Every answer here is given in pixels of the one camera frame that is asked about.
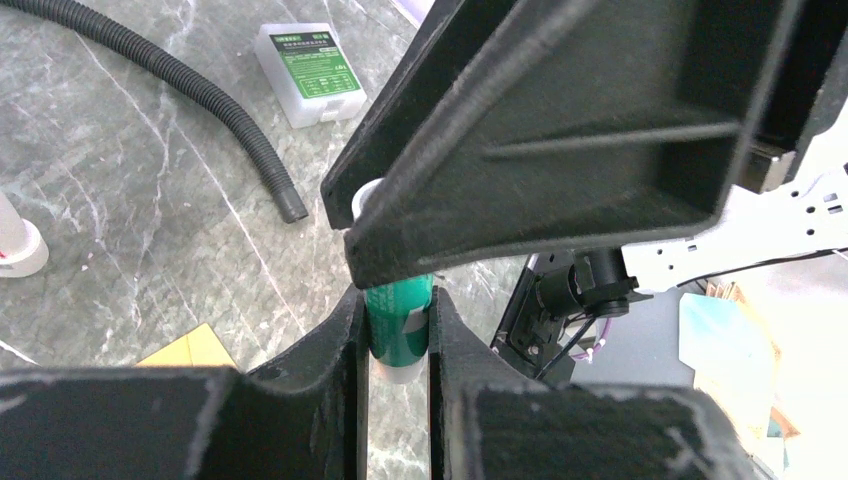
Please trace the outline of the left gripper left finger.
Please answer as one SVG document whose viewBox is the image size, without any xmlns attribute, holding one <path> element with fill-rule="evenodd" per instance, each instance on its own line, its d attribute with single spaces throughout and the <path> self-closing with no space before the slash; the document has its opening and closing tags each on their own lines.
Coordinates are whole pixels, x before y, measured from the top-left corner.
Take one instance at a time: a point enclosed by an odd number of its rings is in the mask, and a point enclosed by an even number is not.
<svg viewBox="0 0 848 480">
<path fill-rule="evenodd" d="M 5 479 L 363 479 L 362 293 L 254 370 L 61 368 L 1 375 Z"/>
</svg>

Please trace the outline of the green white glue stick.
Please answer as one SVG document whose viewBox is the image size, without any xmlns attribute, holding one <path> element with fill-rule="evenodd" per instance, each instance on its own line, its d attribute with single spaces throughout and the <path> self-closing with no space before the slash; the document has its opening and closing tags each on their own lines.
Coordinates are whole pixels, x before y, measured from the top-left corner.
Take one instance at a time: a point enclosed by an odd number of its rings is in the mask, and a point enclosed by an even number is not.
<svg viewBox="0 0 848 480">
<path fill-rule="evenodd" d="M 407 384 L 425 365 L 434 276 L 417 276 L 365 291 L 369 349 L 385 380 Z"/>
</svg>

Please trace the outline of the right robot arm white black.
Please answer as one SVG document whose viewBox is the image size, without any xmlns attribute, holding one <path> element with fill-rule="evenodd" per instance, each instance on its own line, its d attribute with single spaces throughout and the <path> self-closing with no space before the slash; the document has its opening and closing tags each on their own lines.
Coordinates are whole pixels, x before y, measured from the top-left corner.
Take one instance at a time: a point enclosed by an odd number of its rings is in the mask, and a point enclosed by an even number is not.
<svg viewBox="0 0 848 480">
<path fill-rule="evenodd" d="M 552 261 L 601 308 L 847 245 L 843 1 L 438 1 L 321 194 L 360 288 Z"/>
</svg>

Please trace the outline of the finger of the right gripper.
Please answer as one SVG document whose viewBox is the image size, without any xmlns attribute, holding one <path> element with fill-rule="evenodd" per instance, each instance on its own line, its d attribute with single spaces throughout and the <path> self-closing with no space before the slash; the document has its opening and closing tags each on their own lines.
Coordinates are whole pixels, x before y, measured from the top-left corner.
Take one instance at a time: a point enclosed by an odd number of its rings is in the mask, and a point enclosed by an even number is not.
<svg viewBox="0 0 848 480">
<path fill-rule="evenodd" d="M 514 5 L 512 0 L 434 2 L 387 84 L 321 183 L 331 229 L 351 227 L 354 194 L 387 174 Z"/>
<path fill-rule="evenodd" d="M 518 1 L 345 234 L 359 288 L 713 226 L 800 1 Z"/>
</svg>

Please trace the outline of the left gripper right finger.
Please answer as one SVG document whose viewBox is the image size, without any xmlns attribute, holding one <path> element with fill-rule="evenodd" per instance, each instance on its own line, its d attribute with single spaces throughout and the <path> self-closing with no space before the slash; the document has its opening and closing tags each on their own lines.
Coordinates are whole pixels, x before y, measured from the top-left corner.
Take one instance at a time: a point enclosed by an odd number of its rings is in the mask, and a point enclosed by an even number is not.
<svg viewBox="0 0 848 480">
<path fill-rule="evenodd" d="M 752 479 L 725 413 L 690 388 L 549 386 L 463 322 L 449 293 L 429 316 L 434 479 Z"/>
</svg>

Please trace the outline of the brown paper envelope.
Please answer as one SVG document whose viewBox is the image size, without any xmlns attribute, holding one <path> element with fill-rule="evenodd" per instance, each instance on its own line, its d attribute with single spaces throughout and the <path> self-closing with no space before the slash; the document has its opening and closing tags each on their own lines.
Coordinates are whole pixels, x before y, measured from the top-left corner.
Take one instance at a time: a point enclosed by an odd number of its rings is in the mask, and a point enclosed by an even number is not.
<svg viewBox="0 0 848 480">
<path fill-rule="evenodd" d="M 212 328 L 203 323 L 141 360 L 138 367 L 218 367 L 237 365 Z"/>
</svg>

